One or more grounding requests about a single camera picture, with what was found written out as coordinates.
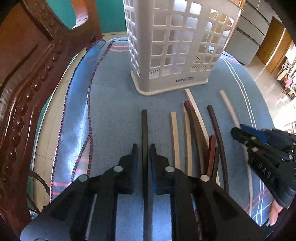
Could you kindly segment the right hand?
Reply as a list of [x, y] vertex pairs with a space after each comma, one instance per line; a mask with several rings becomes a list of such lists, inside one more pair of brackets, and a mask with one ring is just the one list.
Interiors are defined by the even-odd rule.
[[273, 226], [276, 223], [278, 219], [278, 215], [282, 210], [283, 210], [283, 207], [281, 207], [274, 199], [273, 202], [271, 203], [269, 217], [268, 217], [270, 226]]

